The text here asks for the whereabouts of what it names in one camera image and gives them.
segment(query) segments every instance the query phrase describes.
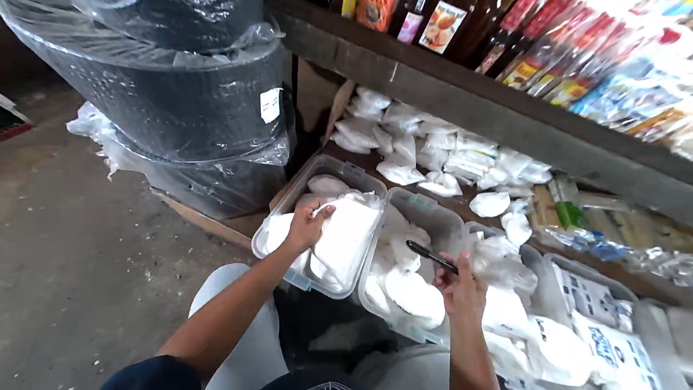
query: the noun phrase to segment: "label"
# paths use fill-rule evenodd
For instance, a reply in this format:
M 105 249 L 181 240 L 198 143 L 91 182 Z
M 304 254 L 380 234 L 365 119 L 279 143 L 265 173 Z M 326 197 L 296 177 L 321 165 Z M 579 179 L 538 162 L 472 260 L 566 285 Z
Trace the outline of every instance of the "label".
M 376 31 L 387 31 L 397 0 L 361 0 L 356 10 L 356 21 Z
M 260 116 L 266 124 L 279 116 L 279 91 L 282 88 L 272 88 L 260 94 Z
M 431 18 L 428 20 L 426 29 L 421 35 L 419 44 L 442 54 L 465 16 L 467 16 L 465 10 L 460 10 L 444 1 L 439 1 L 435 11 L 431 14 Z
M 534 84 L 532 88 L 530 88 L 529 91 L 527 91 L 527 93 L 532 96 L 539 95 L 544 90 L 544 88 L 546 88 L 546 86 L 549 85 L 555 78 L 556 76 L 554 76 L 553 74 L 546 73 L 544 76 L 541 76 L 539 81 L 537 81 L 536 84 Z
M 561 107 L 569 107 L 570 104 L 589 92 L 587 88 L 574 82 L 573 80 L 565 80 L 556 87 L 556 95 L 551 99 L 550 103 L 553 105 L 559 105 Z
M 407 17 L 404 19 L 404 23 L 402 23 L 402 29 L 399 31 L 397 39 L 406 44 L 411 44 L 422 20 L 423 15 L 407 12 Z
M 351 20 L 356 17 L 356 0 L 342 0 L 342 16 Z
M 501 54 L 505 51 L 505 46 L 494 46 L 493 49 L 486 55 L 481 65 L 476 69 L 477 73 L 486 73 L 495 64 Z
M 513 70 L 508 77 L 503 80 L 503 84 L 517 90 L 524 86 L 527 80 L 531 79 L 532 76 L 534 76 L 534 74 L 538 71 L 539 69 L 531 66 L 526 61 L 522 61 L 517 68 L 515 68 L 515 70 Z

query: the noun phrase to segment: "leg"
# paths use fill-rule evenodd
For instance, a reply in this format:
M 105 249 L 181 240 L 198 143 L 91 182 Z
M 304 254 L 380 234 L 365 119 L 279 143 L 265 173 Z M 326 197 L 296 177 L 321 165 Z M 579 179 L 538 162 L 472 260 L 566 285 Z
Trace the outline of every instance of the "leg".
M 235 263 L 214 271 L 195 295 L 189 316 L 248 269 L 245 264 Z M 279 345 L 279 317 L 274 300 L 270 297 L 234 350 L 214 373 L 207 390 L 259 390 L 288 372 Z

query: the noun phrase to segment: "clear plastic container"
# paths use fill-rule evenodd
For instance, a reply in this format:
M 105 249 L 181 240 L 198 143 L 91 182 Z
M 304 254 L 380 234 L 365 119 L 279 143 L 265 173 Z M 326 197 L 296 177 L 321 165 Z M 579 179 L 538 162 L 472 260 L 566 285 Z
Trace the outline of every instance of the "clear plastic container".
M 570 313 L 563 302 L 563 292 L 552 269 L 552 262 L 566 271 L 608 287 L 611 295 L 616 299 L 633 302 L 633 333 L 640 337 L 642 345 L 647 350 L 662 388 L 666 390 L 688 389 L 685 379 L 678 369 L 679 365 L 676 364 L 674 351 L 666 346 L 665 336 L 662 334 L 655 316 L 628 287 L 614 279 L 607 278 L 596 269 L 554 253 L 548 253 L 536 261 L 525 263 L 536 273 L 539 279 L 536 291 L 532 295 L 532 306 L 538 315 L 546 316 L 572 327 Z
M 466 230 L 464 222 L 457 213 L 440 206 L 438 202 L 421 194 L 414 194 L 406 189 L 395 187 L 389 191 L 389 202 L 411 223 L 424 229 L 431 237 L 431 248 L 434 251 L 447 252 L 453 255 L 462 250 L 462 237 Z M 358 302 L 369 312 L 385 320 L 393 331 L 419 343 L 434 343 L 450 346 L 450 323 L 446 315 L 442 325 L 438 328 L 425 330 L 412 325 L 403 319 L 393 319 L 382 310 L 372 304 L 366 296 L 366 277 L 371 271 L 373 256 L 368 257 L 361 271 L 361 279 L 358 282 Z M 429 259 L 421 259 L 421 274 L 426 282 L 432 282 L 430 273 L 422 270 L 430 270 L 433 267 Z
M 296 206 L 298 199 L 301 197 L 301 195 L 308 192 L 308 180 L 315 175 L 322 175 L 325 173 L 339 178 L 349 187 L 357 189 L 361 192 L 375 192 L 376 195 L 383 200 L 383 209 L 380 211 L 380 216 L 376 222 L 376 230 L 373 234 L 373 238 L 371 239 L 371 243 L 366 250 L 364 257 L 356 267 L 353 282 L 347 289 L 342 291 L 334 291 L 328 287 L 325 287 L 320 282 L 313 280 L 302 273 L 296 272 L 294 269 L 289 269 L 286 272 L 284 275 L 284 280 L 304 291 L 315 289 L 332 299 L 344 299 L 356 288 L 363 264 L 366 262 L 371 264 L 371 259 L 373 258 L 373 253 L 376 249 L 376 243 L 378 242 L 378 237 L 380 236 L 380 229 L 382 228 L 381 219 L 383 216 L 383 211 L 385 209 L 385 205 L 387 204 L 387 197 L 389 195 L 387 192 L 387 187 L 383 184 L 383 182 L 374 178 L 373 176 L 370 176 L 362 168 L 357 167 L 350 162 L 339 161 L 329 155 L 321 154 L 315 156 L 310 162 L 307 163 L 307 166 L 303 172 L 299 174 L 296 181 L 294 181 L 284 196 L 282 196 L 279 203 L 277 203 L 277 206 L 272 210 L 270 215 L 265 218 L 262 226 L 260 226 L 260 228 L 255 232 L 251 242 L 251 249 L 253 254 L 258 258 L 264 258 L 265 256 L 269 255 L 269 253 L 264 252 L 265 240 L 267 239 L 267 233 L 264 227 L 266 226 L 269 218 L 275 215 L 294 212 L 294 207 Z

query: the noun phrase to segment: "sauce bottle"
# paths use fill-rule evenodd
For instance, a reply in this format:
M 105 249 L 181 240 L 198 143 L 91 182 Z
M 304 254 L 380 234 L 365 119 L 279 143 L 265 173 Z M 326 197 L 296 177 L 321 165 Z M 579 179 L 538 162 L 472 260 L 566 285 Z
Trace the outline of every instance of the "sauce bottle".
M 444 54 L 445 58 L 457 64 L 464 65 L 469 57 L 479 48 L 479 45 L 489 36 L 498 25 L 500 18 L 514 0 L 477 0 L 472 12 L 450 42 L 450 48 Z
M 438 54 L 445 53 L 459 37 L 462 23 L 476 4 L 477 0 L 429 0 L 423 7 L 423 21 L 414 42 Z
M 491 35 L 491 39 L 467 61 L 465 66 L 476 68 L 478 73 L 486 73 L 505 49 L 513 41 L 513 33 L 520 27 L 537 0 L 518 0 L 503 17 L 500 27 Z
M 426 0 L 407 0 L 403 7 L 398 7 L 388 33 L 406 44 L 411 44 L 423 20 L 425 4 Z

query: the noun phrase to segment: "glass bottle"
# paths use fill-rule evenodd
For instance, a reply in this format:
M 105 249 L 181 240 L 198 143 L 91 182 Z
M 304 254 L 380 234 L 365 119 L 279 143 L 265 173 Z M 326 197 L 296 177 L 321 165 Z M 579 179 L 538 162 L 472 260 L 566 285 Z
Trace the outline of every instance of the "glass bottle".
M 423 7 L 426 0 L 407 0 L 392 17 L 389 34 L 398 40 L 411 44 L 423 20 Z

